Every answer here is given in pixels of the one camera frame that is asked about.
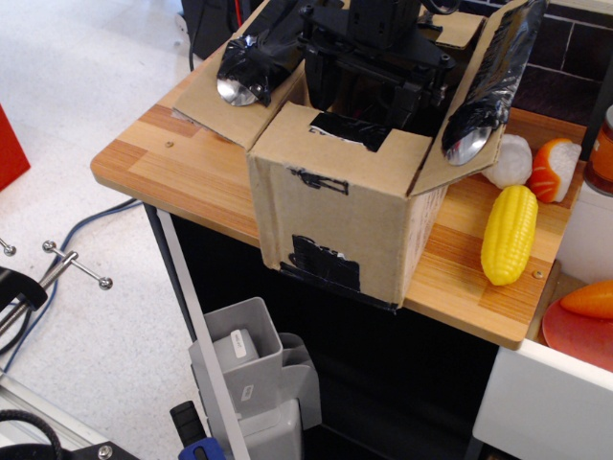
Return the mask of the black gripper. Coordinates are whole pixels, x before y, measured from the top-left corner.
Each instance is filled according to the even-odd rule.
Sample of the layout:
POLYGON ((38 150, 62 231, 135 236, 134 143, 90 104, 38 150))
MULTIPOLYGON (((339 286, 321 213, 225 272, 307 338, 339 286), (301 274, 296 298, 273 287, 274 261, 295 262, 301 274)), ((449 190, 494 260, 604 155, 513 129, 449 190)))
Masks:
POLYGON ((351 1, 346 9, 304 7, 302 42, 311 105, 328 110, 346 70, 394 87, 386 124, 409 127, 430 93, 444 93, 446 74, 455 66, 455 60, 420 28, 438 32, 432 17, 454 11, 453 1, 351 1))

